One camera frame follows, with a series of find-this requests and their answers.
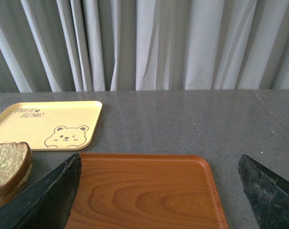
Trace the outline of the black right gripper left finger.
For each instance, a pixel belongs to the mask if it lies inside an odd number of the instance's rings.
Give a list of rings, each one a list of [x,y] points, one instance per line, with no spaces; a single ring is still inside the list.
[[[73,154],[52,172],[0,208],[0,229],[63,229],[77,194],[82,169]]]

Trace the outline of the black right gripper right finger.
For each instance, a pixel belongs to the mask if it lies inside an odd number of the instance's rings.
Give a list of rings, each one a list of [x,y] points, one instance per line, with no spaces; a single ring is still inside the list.
[[[238,171],[258,226],[289,229],[289,181],[245,154]]]

